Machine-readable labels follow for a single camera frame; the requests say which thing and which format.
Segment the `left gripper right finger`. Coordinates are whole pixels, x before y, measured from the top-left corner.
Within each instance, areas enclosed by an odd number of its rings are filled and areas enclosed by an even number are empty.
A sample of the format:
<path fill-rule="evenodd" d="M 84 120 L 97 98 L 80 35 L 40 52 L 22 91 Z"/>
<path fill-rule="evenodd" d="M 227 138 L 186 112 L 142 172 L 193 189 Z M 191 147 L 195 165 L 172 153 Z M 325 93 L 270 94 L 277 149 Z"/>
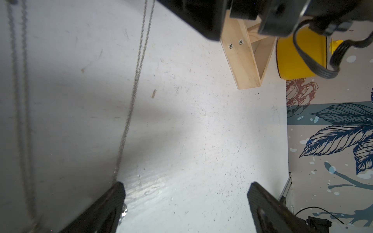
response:
<path fill-rule="evenodd" d="M 314 233 L 315 230 L 272 196 L 259 183 L 253 182 L 247 193 L 250 211 L 258 233 Z"/>

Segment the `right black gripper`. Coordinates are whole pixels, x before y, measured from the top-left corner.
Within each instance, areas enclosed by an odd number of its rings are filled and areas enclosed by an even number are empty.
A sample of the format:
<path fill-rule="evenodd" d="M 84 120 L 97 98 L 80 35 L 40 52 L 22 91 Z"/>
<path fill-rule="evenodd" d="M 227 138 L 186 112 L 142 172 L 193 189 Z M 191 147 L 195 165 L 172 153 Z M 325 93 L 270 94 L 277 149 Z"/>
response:
<path fill-rule="evenodd" d="M 205 38 L 218 41 L 226 18 L 261 19 L 258 33 L 287 37 L 304 15 L 309 1 L 160 1 Z"/>

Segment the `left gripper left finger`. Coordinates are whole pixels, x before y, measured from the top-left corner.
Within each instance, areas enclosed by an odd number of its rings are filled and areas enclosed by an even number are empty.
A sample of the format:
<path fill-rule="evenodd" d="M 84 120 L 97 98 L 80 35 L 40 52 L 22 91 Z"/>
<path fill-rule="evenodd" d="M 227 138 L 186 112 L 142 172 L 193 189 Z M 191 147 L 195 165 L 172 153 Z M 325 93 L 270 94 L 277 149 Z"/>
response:
<path fill-rule="evenodd" d="M 125 189 L 116 182 L 62 233 L 115 233 L 124 211 Z"/>

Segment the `wooden jewelry display stand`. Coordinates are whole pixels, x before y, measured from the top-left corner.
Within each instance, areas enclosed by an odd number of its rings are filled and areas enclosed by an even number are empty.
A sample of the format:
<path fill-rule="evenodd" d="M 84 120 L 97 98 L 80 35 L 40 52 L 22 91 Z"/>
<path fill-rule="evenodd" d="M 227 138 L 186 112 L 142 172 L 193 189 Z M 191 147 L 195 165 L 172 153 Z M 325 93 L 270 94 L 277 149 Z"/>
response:
<path fill-rule="evenodd" d="M 259 18 L 247 25 L 226 11 L 220 43 L 240 90 L 262 85 L 277 42 L 276 37 L 259 34 L 259 26 Z"/>

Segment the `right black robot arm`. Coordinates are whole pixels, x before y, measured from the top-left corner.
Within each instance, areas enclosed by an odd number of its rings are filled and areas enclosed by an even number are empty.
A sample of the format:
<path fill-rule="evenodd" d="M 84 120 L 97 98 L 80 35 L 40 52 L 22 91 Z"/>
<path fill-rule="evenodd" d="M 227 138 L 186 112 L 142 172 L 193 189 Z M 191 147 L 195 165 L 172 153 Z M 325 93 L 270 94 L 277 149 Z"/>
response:
<path fill-rule="evenodd" d="M 302 17 L 316 20 L 316 32 L 346 31 L 353 21 L 372 21 L 372 1 L 160 1 L 205 38 L 218 41 L 225 19 L 260 19 L 261 35 L 288 37 Z"/>

